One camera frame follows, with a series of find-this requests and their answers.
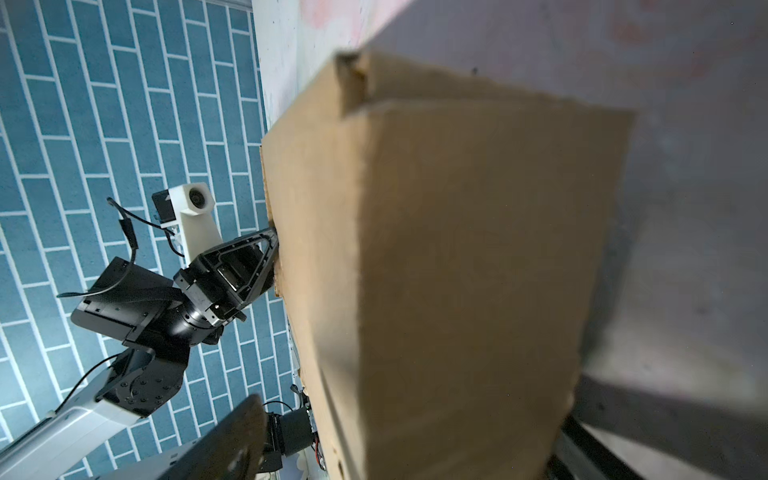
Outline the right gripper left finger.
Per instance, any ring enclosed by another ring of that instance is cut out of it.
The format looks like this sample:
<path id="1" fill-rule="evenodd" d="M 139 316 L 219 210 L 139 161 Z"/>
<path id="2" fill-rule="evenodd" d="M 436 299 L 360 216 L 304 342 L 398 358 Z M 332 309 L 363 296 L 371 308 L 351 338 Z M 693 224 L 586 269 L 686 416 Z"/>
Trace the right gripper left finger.
<path id="1" fill-rule="evenodd" d="M 262 399 L 249 395 L 158 479 L 255 479 L 266 432 Z"/>

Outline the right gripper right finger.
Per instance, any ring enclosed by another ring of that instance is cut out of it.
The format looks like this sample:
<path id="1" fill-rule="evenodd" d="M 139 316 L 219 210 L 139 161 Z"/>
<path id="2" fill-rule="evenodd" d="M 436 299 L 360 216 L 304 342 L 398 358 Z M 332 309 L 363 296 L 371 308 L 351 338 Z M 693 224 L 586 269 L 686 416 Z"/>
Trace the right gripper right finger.
<path id="1" fill-rule="evenodd" d="M 572 415 L 566 417 L 561 427 L 561 435 L 548 462 L 548 478 L 643 479 Z"/>

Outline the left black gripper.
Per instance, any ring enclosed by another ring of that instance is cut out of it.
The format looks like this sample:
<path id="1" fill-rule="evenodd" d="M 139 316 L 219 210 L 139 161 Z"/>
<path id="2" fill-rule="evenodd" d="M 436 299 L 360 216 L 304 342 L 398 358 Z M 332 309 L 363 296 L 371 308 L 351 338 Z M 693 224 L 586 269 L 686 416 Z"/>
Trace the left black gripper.
<path id="1" fill-rule="evenodd" d="M 191 318 L 211 327 L 244 322 L 242 306 L 261 296 L 274 276 L 278 246 L 277 231 L 268 227 L 202 253 L 205 273 L 180 269 L 173 281 L 192 305 Z"/>

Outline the brown cardboard box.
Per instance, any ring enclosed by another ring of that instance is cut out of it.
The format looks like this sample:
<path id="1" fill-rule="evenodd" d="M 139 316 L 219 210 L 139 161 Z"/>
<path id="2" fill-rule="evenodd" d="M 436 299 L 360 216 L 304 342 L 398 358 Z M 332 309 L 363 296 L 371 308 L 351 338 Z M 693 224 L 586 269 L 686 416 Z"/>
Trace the brown cardboard box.
<path id="1" fill-rule="evenodd" d="M 570 412 L 632 111 L 336 54 L 261 155 L 333 479 L 539 479 Z"/>

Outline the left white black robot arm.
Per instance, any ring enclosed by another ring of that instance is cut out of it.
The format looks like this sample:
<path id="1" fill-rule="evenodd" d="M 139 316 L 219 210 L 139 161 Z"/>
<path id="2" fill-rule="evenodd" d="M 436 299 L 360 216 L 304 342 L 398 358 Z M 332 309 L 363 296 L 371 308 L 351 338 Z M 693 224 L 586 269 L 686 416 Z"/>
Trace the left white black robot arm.
<path id="1" fill-rule="evenodd" d="M 114 258 L 80 297 L 72 320 L 119 341 L 106 369 L 1 452 L 4 479 L 56 479 L 181 389 L 192 349 L 216 344 L 273 279 L 269 227 L 198 254 L 173 278 Z"/>

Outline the floral table mat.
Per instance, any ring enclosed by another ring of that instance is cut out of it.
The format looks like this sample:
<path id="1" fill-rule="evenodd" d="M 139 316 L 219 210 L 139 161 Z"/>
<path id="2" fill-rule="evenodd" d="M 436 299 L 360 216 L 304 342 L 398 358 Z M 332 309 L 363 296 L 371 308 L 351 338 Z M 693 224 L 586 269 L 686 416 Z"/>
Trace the floral table mat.
<path id="1" fill-rule="evenodd" d="M 275 122 L 368 45 L 637 118 L 575 413 L 648 479 L 767 475 L 763 1 L 255 1 Z"/>

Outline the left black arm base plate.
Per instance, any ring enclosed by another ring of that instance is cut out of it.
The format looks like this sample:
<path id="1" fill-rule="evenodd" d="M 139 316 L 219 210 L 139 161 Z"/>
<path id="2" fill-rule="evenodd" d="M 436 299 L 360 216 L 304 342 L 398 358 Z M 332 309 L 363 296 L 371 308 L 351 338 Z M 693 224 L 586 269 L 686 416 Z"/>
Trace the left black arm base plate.
<path id="1" fill-rule="evenodd" d="M 284 466 L 284 458 L 299 454 L 306 448 L 312 450 L 314 457 L 307 461 L 308 472 L 311 472 L 311 466 L 328 472 L 320 436 L 311 415 L 311 400 L 304 389 L 296 384 L 292 384 L 290 390 L 298 397 L 296 408 L 282 400 L 263 403 L 267 413 L 267 435 L 258 472 L 278 472 Z"/>

